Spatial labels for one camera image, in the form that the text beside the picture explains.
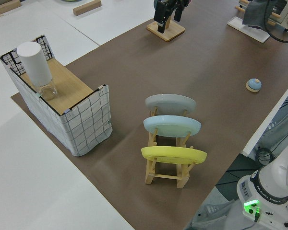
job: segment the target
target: brown table mat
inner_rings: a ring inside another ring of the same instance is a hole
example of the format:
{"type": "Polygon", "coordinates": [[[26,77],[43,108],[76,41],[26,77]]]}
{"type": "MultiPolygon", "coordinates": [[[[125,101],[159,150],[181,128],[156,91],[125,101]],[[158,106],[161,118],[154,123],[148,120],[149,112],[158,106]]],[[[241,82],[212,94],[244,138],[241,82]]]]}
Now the brown table mat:
{"type": "Polygon", "coordinates": [[[12,97],[136,230],[183,229],[288,88],[288,45],[271,38],[261,44],[227,26],[241,16],[236,4],[193,1],[180,22],[186,32],[173,41],[146,30],[150,20],[69,64],[92,89],[108,84],[110,90],[113,133],[82,157],[73,157],[49,134],[19,94],[12,97]],[[245,88],[250,78],[261,80],[258,93],[245,88]],[[187,146],[208,157],[191,170],[183,189],[169,179],[144,184],[144,100],[159,93],[185,95],[198,104],[188,116],[202,129],[187,146]]]}

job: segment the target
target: green light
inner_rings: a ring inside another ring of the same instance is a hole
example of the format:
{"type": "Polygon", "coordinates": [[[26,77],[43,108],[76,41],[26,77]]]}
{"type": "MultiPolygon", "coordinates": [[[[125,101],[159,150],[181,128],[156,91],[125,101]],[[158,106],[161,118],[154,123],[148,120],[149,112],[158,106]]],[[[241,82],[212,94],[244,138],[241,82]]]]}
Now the green light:
{"type": "Polygon", "coordinates": [[[243,206],[244,206],[245,211],[248,211],[249,209],[251,209],[252,207],[255,207],[258,204],[259,204],[258,200],[252,200],[252,201],[244,203],[243,206]]]}

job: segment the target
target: wooden block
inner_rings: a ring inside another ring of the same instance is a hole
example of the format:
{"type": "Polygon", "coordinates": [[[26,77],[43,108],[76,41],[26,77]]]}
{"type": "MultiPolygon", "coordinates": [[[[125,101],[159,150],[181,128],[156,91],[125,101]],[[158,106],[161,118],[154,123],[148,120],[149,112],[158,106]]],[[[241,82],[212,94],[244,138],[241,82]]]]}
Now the wooden block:
{"type": "Polygon", "coordinates": [[[163,34],[158,31],[157,22],[150,23],[147,26],[147,29],[150,32],[156,34],[158,37],[161,37],[166,42],[169,42],[170,40],[179,36],[180,34],[182,34],[186,30],[184,27],[182,27],[181,25],[178,25],[176,22],[174,22],[172,20],[170,21],[170,25],[169,25],[168,29],[166,29],[163,34]]]}
{"type": "Polygon", "coordinates": [[[17,7],[20,7],[20,6],[21,6],[21,3],[19,0],[9,1],[7,3],[0,5],[0,14],[16,9],[17,7]]]}
{"type": "Polygon", "coordinates": [[[73,11],[74,15],[78,16],[80,14],[91,11],[92,9],[95,9],[99,6],[101,6],[101,0],[94,0],[92,2],[84,4],[82,6],[78,6],[78,7],[74,8],[72,11],[73,11]]]}
{"type": "MultiPolygon", "coordinates": [[[[91,88],[84,84],[55,58],[48,60],[47,63],[52,74],[53,83],[58,91],[56,97],[47,101],[47,103],[60,115],[62,115],[66,109],[78,104],[93,92],[91,88]]],[[[27,73],[22,74],[20,77],[34,89],[27,73]]]]}

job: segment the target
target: blue and beige knob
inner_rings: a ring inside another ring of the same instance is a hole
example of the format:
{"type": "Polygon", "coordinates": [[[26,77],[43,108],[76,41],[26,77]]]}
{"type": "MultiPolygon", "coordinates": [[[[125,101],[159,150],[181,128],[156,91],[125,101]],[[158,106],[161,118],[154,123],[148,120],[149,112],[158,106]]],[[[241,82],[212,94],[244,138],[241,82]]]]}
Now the blue and beige knob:
{"type": "Polygon", "coordinates": [[[252,78],[247,81],[245,87],[251,92],[258,92],[261,89],[261,82],[256,78],[252,78]]]}

